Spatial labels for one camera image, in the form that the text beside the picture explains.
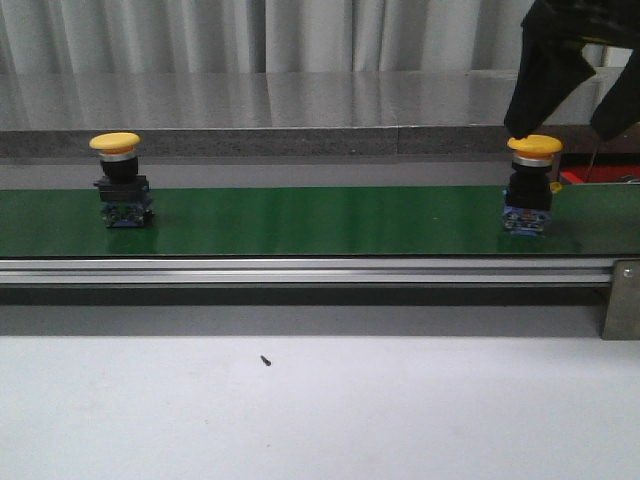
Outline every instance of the stainless steel counter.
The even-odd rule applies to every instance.
[[[546,122],[591,152],[600,69]],[[0,156],[77,157],[96,132],[136,130],[150,156],[504,152],[512,71],[0,76]],[[639,150],[640,129],[601,146]]]

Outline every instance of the yellow button cap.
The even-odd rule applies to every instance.
[[[525,158],[547,157],[562,150],[562,142],[547,135],[529,135],[519,140],[511,137],[507,145]]]
[[[129,152],[138,143],[140,143],[140,137],[135,133],[113,132],[93,137],[89,146],[96,150],[102,150],[103,153],[115,154]]]

